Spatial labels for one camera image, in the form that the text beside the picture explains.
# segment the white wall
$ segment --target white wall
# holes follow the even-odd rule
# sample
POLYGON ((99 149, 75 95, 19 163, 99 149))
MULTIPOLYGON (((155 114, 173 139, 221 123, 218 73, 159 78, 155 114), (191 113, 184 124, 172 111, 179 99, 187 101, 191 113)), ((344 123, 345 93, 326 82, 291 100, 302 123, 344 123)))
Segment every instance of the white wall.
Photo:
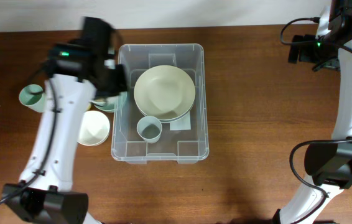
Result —
POLYGON ((0 32, 79 29, 82 16, 119 29, 285 24, 331 0, 0 0, 0 32))

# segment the beige plate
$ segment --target beige plate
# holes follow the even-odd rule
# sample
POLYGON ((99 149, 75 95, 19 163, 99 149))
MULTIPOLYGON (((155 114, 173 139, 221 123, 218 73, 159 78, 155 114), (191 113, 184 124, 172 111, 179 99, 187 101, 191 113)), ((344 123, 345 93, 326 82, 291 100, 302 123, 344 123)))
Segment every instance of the beige plate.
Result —
POLYGON ((183 70, 161 65, 145 71, 134 87, 137 107, 160 120, 175 119, 194 104, 195 86, 183 70))

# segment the plastic bin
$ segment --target plastic bin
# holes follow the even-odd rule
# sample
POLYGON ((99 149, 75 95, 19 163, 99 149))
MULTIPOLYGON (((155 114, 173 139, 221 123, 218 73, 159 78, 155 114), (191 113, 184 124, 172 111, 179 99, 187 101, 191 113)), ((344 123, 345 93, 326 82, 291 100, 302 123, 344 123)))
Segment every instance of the plastic bin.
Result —
POLYGON ((126 69, 129 91, 127 99, 119 98, 114 114, 111 155, 117 161, 130 164, 146 164, 147 161, 177 161, 193 164, 209 155, 208 121, 206 119, 205 73, 203 48, 199 44, 123 45, 119 49, 118 62, 126 69), (163 123, 161 138, 148 144, 137 133, 137 122, 143 117, 134 101, 134 85, 149 68, 173 65, 184 70, 192 78, 195 102, 190 111, 191 129, 170 130, 163 123))

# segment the gray cup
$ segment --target gray cup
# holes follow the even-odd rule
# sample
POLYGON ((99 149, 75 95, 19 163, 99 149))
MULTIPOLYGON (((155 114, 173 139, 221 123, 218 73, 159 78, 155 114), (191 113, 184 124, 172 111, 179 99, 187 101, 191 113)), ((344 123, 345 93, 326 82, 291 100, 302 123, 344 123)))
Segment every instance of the gray cup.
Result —
POLYGON ((24 87, 19 95, 20 103, 36 112, 43 113, 45 111, 46 94, 32 95, 31 93, 41 92, 43 89, 39 85, 31 84, 24 87))

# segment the wooden table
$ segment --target wooden table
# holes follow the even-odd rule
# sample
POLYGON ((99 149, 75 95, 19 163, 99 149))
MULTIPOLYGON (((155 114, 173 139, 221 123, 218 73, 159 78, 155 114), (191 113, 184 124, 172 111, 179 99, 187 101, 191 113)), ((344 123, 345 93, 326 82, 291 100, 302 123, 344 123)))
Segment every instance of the wooden table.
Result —
MULTIPOLYGON (((330 137, 336 121, 340 74, 287 63, 282 26, 122 30, 128 44, 199 43, 205 49, 210 155, 194 165, 115 161, 110 138, 78 146, 73 189, 90 197, 89 211, 106 223, 216 223, 270 219, 300 183, 289 169, 290 150, 330 137)), ((315 33, 293 26, 292 34, 315 33)), ((77 32, 0 33, 0 194, 17 182, 32 150, 40 114, 18 93, 55 42, 77 32)), ((303 175, 303 155, 296 166, 303 175)), ((352 188, 319 220, 352 223, 352 188)), ((0 223, 20 223, 6 206, 0 223)))

